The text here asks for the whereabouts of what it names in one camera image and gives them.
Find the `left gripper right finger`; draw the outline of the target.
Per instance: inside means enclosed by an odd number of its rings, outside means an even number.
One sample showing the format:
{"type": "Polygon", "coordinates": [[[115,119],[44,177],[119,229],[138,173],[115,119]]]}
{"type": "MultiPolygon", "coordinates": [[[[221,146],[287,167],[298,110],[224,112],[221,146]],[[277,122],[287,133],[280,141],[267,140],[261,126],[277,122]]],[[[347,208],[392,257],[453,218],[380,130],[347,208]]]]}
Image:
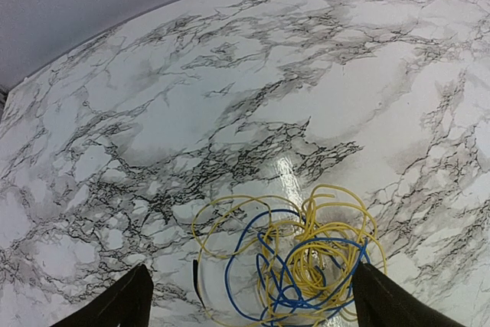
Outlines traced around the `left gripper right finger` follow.
{"type": "Polygon", "coordinates": [[[352,277],[360,327],[449,327],[461,324],[425,305],[369,263],[352,277]]]}

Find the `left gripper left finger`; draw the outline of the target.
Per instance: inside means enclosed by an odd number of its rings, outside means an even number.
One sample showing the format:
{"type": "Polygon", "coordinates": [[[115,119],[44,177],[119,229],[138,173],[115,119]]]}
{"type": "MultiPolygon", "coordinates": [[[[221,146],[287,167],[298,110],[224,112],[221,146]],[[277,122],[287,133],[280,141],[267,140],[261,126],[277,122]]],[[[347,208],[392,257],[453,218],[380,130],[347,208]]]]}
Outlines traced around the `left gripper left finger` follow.
{"type": "Polygon", "coordinates": [[[148,269],[140,264],[82,309],[54,323],[53,327],[146,327],[153,288],[148,269]]]}

